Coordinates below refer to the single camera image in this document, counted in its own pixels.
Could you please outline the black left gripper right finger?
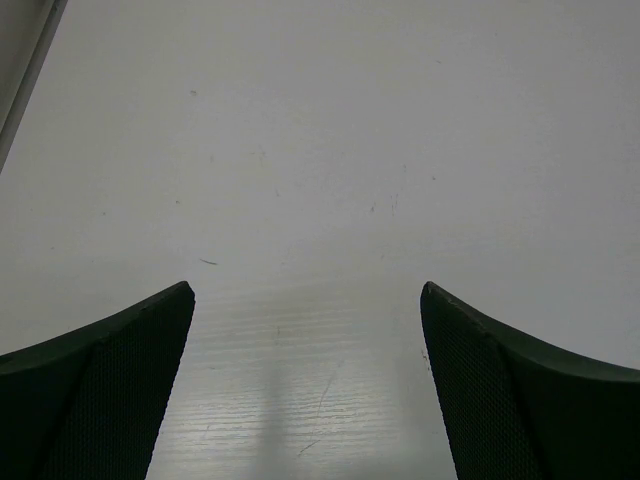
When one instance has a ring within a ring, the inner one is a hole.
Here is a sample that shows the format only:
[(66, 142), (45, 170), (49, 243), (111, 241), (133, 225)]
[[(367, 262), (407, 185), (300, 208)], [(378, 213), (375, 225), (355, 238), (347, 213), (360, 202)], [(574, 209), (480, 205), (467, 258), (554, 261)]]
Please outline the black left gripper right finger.
[(537, 339), (433, 282), (420, 312), (457, 478), (638, 478), (637, 370)]

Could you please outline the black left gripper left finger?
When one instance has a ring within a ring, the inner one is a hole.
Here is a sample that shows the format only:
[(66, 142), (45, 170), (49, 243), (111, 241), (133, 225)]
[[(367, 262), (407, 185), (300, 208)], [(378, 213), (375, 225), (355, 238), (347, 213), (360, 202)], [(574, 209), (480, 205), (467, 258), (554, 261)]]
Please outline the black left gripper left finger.
[(2, 478), (145, 478), (194, 309), (181, 281), (2, 355)]

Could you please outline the aluminium table edge rail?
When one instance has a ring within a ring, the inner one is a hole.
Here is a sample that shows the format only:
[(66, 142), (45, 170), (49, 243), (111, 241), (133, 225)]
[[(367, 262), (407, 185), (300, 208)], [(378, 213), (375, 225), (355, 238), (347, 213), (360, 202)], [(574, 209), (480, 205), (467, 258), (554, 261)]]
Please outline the aluminium table edge rail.
[(67, 5), (1, 0), (1, 161), (5, 162)]

